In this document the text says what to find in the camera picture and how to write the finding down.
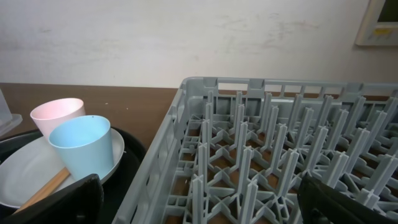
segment gray dish rack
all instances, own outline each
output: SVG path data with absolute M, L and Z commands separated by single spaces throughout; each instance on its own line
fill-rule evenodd
M 231 94 L 220 83 L 247 90 Z M 305 174 L 398 220 L 397 90 L 187 78 L 113 223 L 302 223 L 297 189 Z M 380 91 L 388 96 L 366 94 Z

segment wooden chopstick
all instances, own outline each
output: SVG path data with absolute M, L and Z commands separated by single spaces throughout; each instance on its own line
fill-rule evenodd
M 34 203 L 49 196 L 62 182 L 70 175 L 69 170 L 64 167 L 50 181 L 48 181 L 39 191 L 36 192 L 25 204 L 23 204 L 15 213 L 33 205 Z

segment brown table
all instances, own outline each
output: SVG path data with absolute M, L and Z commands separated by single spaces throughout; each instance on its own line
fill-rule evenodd
M 76 86 L 0 83 L 11 113 L 23 122 L 1 138 L 35 129 L 30 112 L 42 103 L 60 98 L 80 98 L 86 114 L 108 118 L 142 141 L 148 149 L 169 109 L 177 89 L 115 86 Z

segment black tray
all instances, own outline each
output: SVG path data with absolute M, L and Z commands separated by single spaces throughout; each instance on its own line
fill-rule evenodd
M 109 224 L 113 221 L 146 153 L 145 147 L 135 137 L 118 128 L 112 128 L 123 137 L 125 153 L 118 169 L 103 184 L 104 204 L 97 222 L 100 224 Z M 0 140 L 0 161 L 5 161 L 12 153 L 42 136 L 42 133 L 36 129 Z M 0 221 L 15 211 L 16 209 L 0 205 Z

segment plate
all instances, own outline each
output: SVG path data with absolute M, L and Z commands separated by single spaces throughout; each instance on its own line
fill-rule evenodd
M 118 168 L 124 152 L 123 137 L 114 129 L 111 134 L 114 165 L 101 179 L 102 184 Z M 28 143 L 0 164 L 0 204 L 19 208 L 64 167 L 44 137 Z M 55 192 L 74 182 L 70 175 Z

